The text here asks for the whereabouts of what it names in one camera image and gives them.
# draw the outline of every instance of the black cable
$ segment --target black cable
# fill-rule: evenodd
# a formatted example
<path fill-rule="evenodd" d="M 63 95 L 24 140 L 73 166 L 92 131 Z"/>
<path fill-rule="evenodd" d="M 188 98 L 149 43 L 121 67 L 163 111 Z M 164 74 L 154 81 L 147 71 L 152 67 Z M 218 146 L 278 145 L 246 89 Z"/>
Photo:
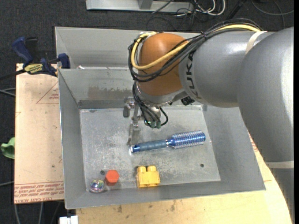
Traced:
<path fill-rule="evenodd" d="M 251 2 L 252 2 L 252 5 L 253 5 L 257 10 L 259 10 L 260 12 L 265 13 L 265 14 L 267 14 L 267 15 L 271 15 L 271 16 L 288 15 L 288 14 L 291 14 L 291 13 L 294 12 L 294 10 L 291 10 L 291 11 L 289 11 L 289 12 L 285 12 L 285 13 L 282 13 L 282 12 L 281 12 L 281 13 L 269 13 L 269 12 L 266 12 L 266 11 L 260 9 L 260 8 L 253 2 L 253 0 L 251 0 Z"/>
<path fill-rule="evenodd" d="M 155 14 L 157 12 L 160 12 L 163 8 L 165 8 L 166 6 L 168 6 L 171 2 L 173 2 L 174 0 L 169 0 L 166 4 L 164 4 L 162 7 L 160 7 L 159 9 L 157 9 L 156 11 L 152 12 L 152 14 Z"/>
<path fill-rule="evenodd" d="M 280 8 L 280 6 L 278 5 L 278 3 L 275 2 L 275 1 L 274 1 L 274 3 L 275 3 L 275 5 L 277 6 L 277 8 L 279 9 L 279 11 L 280 11 L 281 18 L 282 18 L 282 29 L 284 29 L 284 28 L 285 28 L 285 17 L 284 17 L 284 15 L 283 15 L 283 13 L 282 13 L 282 11 L 281 11 L 281 8 Z"/>
<path fill-rule="evenodd" d="M 133 71 L 133 66 L 131 64 L 131 60 L 130 60 L 130 57 L 131 57 L 131 49 L 133 47 L 133 45 L 131 45 L 129 47 L 129 69 L 130 69 L 130 72 L 131 72 L 131 75 L 133 77 L 133 79 L 135 81 L 138 81 L 138 82 L 148 82 L 148 81 L 151 81 L 153 79 L 155 79 L 156 77 L 160 76 L 162 74 L 162 71 L 167 69 L 170 65 L 172 65 L 176 60 L 178 60 L 179 58 L 183 57 L 184 55 L 184 58 L 188 55 L 189 52 L 191 52 L 192 50 L 196 49 L 198 46 L 201 45 L 200 42 L 203 42 L 203 38 L 204 38 L 204 41 L 208 38 L 210 38 L 211 36 L 214 36 L 215 34 L 218 34 L 218 33 L 222 33 L 222 32 L 227 32 L 228 30 L 225 29 L 225 30 L 220 30 L 218 32 L 216 32 L 216 30 L 222 28 L 222 27 L 225 27 L 227 25 L 230 25 L 230 24 L 235 24 L 233 23 L 233 20 L 228 20 L 228 21 L 223 21 L 223 22 L 220 22 L 216 25 L 214 25 L 213 27 L 211 27 L 208 31 L 205 32 L 205 34 L 200 34 L 196 37 L 193 37 L 193 38 L 189 38 L 188 40 L 191 40 L 184 48 L 182 48 L 175 56 L 173 56 L 171 59 L 169 59 L 162 68 L 160 68 L 159 70 L 151 73 L 151 74 L 146 74 L 146 75 L 141 75 L 141 74 L 138 74 L 136 72 Z M 256 27 L 257 29 L 260 29 L 256 24 L 251 24 L 249 22 L 245 23 L 243 22 L 242 25 L 251 25 L 253 27 Z M 246 30 L 246 29 L 242 29 L 242 28 L 230 28 L 229 29 L 230 31 L 232 30 Z M 148 79 L 139 79 L 138 77 L 149 77 Z"/>
<path fill-rule="evenodd" d="M 24 72 L 26 72 L 26 71 L 24 71 L 24 70 L 18 70 L 18 71 L 15 71 L 14 73 L 11 73 L 11 74 L 8 74 L 8 75 L 5 75 L 5 76 L 0 77 L 0 81 L 1 81 L 1 80 L 5 80 L 5 79 L 8 79 L 8 78 L 10 78 L 10 77 L 15 77 L 16 75 L 22 74 L 22 73 L 24 73 Z"/>
<path fill-rule="evenodd" d="M 232 19 L 235 14 L 240 10 L 240 8 L 244 5 L 247 0 L 239 0 L 233 10 L 229 13 L 227 20 Z"/>
<path fill-rule="evenodd" d="M 163 113 L 163 115 L 166 118 L 166 121 L 164 123 L 161 124 L 161 126 L 166 125 L 168 122 L 168 115 L 165 113 L 165 111 L 162 109 L 162 107 L 160 107 L 160 111 Z"/>

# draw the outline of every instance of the metal stand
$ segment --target metal stand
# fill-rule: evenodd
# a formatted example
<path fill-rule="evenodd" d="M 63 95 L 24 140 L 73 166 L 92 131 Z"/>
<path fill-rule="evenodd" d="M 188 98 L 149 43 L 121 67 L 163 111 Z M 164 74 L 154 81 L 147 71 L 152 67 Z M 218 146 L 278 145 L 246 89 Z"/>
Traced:
<path fill-rule="evenodd" d="M 154 12 L 168 1 L 156 0 L 86 0 L 87 10 L 116 10 Z M 180 8 L 190 8 L 189 2 L 171 2 L 160 12 L 174 13 Z"/>

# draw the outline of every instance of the gray carpet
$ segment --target gray carpet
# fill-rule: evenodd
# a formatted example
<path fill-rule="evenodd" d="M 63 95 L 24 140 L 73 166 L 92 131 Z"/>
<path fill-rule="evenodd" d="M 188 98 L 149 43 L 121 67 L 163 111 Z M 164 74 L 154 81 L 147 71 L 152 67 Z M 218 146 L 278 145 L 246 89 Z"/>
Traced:
<path fill-rule="evenodd" d="M 54 27 L 114 28 L 161 31 L 204 31 L 223 21 L 238 0 L 226 0 L 227 9 L 221 16 L 207 20 L 206 15 L 194 20 L 177 19 L 169 14 L 146 12 L 86 11 L 86 0 L 0 0 L 0 76 L 14 72 L 16 63 L 22 63 L 12 50 L 11 43 L 18 37 L 36 36 L 39 49 L 49 59 L 55 57 Z M 294 9 L 294 0 L 256 1 L 257 6 L 269 13 L 288 12 Z M 248 0 L 237 12 L 235 18 L 254 20 L 264 30 L 278 31 L 294 25 L 294 13 L 273 16 L 258 11 Z M 15 78 L 0 81 L 0 89 L 15 87 Z M 14 137 L 14 98 L 0 93 L 0 143 Z M 14 161 L 0 153 L 0 183 L 14 178 Z M 0 187 L 0 223 L 15 224 L 13 206 L 13 185 Z M 50 223 L 57 208 L 57 202 L 44 204 L 42 223 Z M 57 216 L 66 215 L 63 203 L 57 209 Z M 37 223 L 40 204 L 20 205 L 20 222 Z"/>

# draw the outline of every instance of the yellow lego brick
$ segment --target yellow lego brick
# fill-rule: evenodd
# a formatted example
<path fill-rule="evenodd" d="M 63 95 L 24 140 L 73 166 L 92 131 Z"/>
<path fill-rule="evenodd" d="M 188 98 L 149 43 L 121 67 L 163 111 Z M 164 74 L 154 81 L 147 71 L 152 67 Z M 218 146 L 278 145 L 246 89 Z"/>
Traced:
<path fill-rule="evenodd" d="M 140 166 L 137 169 L 136 180 L 139 188 L 155 187 L 160 183 L 159 172 L 155 166 L 148 166 L 147 169 Z"/>

